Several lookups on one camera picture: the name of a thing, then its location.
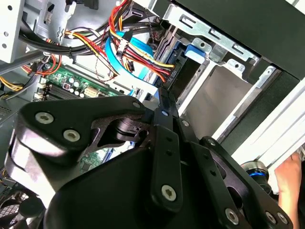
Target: connector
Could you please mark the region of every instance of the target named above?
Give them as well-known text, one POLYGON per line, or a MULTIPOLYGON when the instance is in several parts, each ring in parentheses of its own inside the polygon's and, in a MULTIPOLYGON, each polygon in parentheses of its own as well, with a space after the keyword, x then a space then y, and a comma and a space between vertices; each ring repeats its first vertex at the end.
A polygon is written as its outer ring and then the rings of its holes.
POLYGON ((133 35, 133 30, 129 30, 129 31, 125 32, 124 35, 122 36, 122 40, 119 44, 118 51, 116 53, 116 56, 118 58, 121 58, 123 56, 123 53, 125 52, 128 43, 132 39, 132 35, 133 35))
POLYGON ((34 98, 35 98, 35 99, 42 99, 42 98, 43 98, 43 94, 34 93, 34 98))
POLYGON ((45 83, 37 83, 37 87, 40 89, 45 88, 47 85, 45 83))
POLYGON ((85 90, 84 90, 84 94, 90 98, 95 98, 99 95, 99 91, 92 88, 92 87, 87 87, 85 90))

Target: blue component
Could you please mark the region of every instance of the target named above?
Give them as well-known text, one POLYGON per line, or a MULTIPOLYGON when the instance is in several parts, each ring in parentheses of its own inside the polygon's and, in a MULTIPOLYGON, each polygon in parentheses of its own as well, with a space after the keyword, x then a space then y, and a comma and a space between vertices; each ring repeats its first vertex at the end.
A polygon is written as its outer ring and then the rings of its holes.
POLYGON ((253 176, 265 176, 265 174, 264 173, 252 173, 252 174, 250 174, 250 176, 251 177, 253 177, 253 176))
MULTIPOLYGON (((122 37, 124 35, 124 32, 118 31, 117 34, 122 37)), ((151 47, 149 47, 147 44, 143 43, 142 41, 132 37, 130 43, 137 47, 138 49, 142 50, 143 52, 147 53, 150 57, 153 57, 153 50, 151 47)), ((131 74, 129 71, 127 71, 121 63, 116 58, 115 54, 113 53, 113 50, 111 48, 111 42, 108 38, 105 45, 105 52, 107 54, 107 57, 109 59, 110 64, 112 67, 118 72, 119 75, 131 75, 133 77, 137 77, 133 74, 131 74)), ((146 74, 148 73, 149 69, 144 67, 139 75, 139 79, 143 80, 146 74)))
POLYGON ((205 53, 196 47, 189 44, 185 51, 185 56, 191 58, 192 60, 198 62, 199 64, 203 64, 205 61, 205 53))

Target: hole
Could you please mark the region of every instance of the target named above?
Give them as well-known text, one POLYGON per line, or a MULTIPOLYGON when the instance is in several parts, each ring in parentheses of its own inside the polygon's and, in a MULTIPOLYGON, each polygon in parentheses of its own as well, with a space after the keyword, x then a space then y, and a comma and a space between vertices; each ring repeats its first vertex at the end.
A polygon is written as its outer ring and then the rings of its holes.
POLYGON ((210 170, 210 173, 215 177, 216 176, 216 173, 214 170, 210 170))
POLYGON ((185 15, 182 15, 181 18, 179 19, 179 21, 181 23, 183 23, 184 25, 190 27, 191 29, 193 28, 193 26, 196 24, 195 21, 193 21, 192 19, 186 17, 185 15))
POLYGON ((45 115, 40 116, 40 118, 41 118, 42 120, 45 120, 45 121, 48 121, 48 120, 49 120, 49 118, 48 118, 47 116, 45 116, 45 115))
POLYGON ((140 12, 135 12, 135 11, 132 11, 132 15, 138 16, 140 18, 143 17, 143 14, 141 14, 140 12))
POLYGON ((229 213, 229 217, 231 220, 235 220, 235 215, 232 212, 229 213))
POLYGON ((68 133, 68 136, 71 137, 71 138, 76 138, 76 135, 73 134, 73 133, 68 133))
POLYGON ((243 200, 238 192, 233 187, 227 187, 237 209, 243 208, 243 200))
POLYGON ((139 133, 139 137, 142 139, 142 138, 146 138, 146 136, 148 135, 148 131, 147 130, 142 130, 140 133, 139 133))
POLYGON ((215 30, 210 29, 209 34, 210 34, 210 35, 212 35, 213 37, 215 37, 216 39, 221 40, 221 38, 220 38, 220 37, 218 37, 218 36, 217 36, 215 33, 216 33, 216 31, 215 31, 215 30))
POLYGON ((52 4, 50 2, 48 3, 47 11, 46 11, 46 13, 44 15, 44 20, 43 20, 43 23, 45 23, 46 25, 50 25, 51 24, 54 7, 55 7, 54 4, 52 4))
POLYGON ((65 7, 65 12, 66 12, 66 13, 69 12, 69 9, 70 9, 70 5, 66 5, 66 7, 65 7))
POLYGON ((167 154, 168 156, 171 156, 171 155, 173 155, 173 152, 172 152, 172 151, 167 150, 167 151, 166 151, 166 154, 167 154))

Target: silver metal frame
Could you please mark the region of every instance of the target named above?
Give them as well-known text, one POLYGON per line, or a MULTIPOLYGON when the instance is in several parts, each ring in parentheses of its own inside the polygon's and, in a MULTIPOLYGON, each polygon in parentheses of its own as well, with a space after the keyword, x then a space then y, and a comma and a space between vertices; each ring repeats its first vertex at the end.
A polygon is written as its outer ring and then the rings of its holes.
POLYGON ((239 118, 245 113, 249 105, 258 97, 262 92, 264 86, 268 79, 276 71, 276 68, 269 66, 264 73, 260 76, 259 80, 252 86, 248 93, 243 97, 240 103, 235 107, 235 109, 230 113, 226 120, 219 126, 216 132, 213 134, 212 138, 218 140, 222 135, 229 129, 232 125, 236 123, 239 118))
POLYGON ((181 93, 177 100, 177 108, 179 116, 181 116, 186 110, 187 106, 190 104, 192 99, 195 97, 203 83, 206 81, 214 67, 217 66, 216 63, 206 61, 199 68, 197 73, 195 73, 194 77, 188 83, 184 91, 181 93))
POLYGON ((253 59, 256 63, 259 60, 256 55, 241 45, 222 35, 216 29, 212 28, 211 26, 207 25, 203 21, 197 19, 195 16, 174 4, 169 6, 163 19, 167 20, 171 25, 176 26, 189 35, 201 35, 210 39, 243 61, 253 59))
POLYGON ((25 51, 25 45, 18 41, 23 6, 24 0, 0 1, 0 60, 6 63, 25 51))
POLYGON ((42 8, 37 22, 36 33, 51 39, 59 44, 62 43, 64 32, 68 23, 68 19, 73 15, 76 7, 76 2, 69 6, 68 11, 65 11, 66 2, 63 0, 48 0, 42 3, 42 8), (45 24, 45 15, 48 11, 49 4, 54 4, 54 10, 50 24, 45 24))

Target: metal panel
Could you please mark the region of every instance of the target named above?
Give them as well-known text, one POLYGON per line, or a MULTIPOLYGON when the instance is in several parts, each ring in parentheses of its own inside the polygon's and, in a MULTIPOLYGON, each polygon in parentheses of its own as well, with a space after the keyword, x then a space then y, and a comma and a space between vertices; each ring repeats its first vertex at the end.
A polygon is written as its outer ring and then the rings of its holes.
POLYGON ((248 93, 244 96, 244 98, 240 101, 236 108, 230 113, 226 120, 213 134, 212 138, 216 139, 217 141, 222 140, 225 137, 225 133, 228 130, 233 129, 234 123, 236 123, 242 117, 244 112, 262 92, 263 87, 266 86, 266 82, 275 70, 276 68, 272 66, 269 66, 266 69, 266 71, 260 76, 256 84, 253 85, 253 87, 248 91, 248 93))
POLYGON ((61 43, 68 19, 73 15, 75 7, 76 2, 66 7, 66 2, 62 0, 44 1, 39 14, 36 33, 52 41, 61 43), (54 9, 52 12, 48 12, 52 4, 54 5, 54 9))
POLYGON ((305 76, 305 15, 283 0, 177 0, 298 79, 305 76))
POLYGON ((22 51, 18 35, 23 6, 24 0, 0 1, 0 60, 6 63, 13 62, 16 52, 22 51))
POLYGON ((163 19, 189 35, 201 35, 212 40, 243 61, 259 60, 253 53, 178 6, 171 4, 163 19))

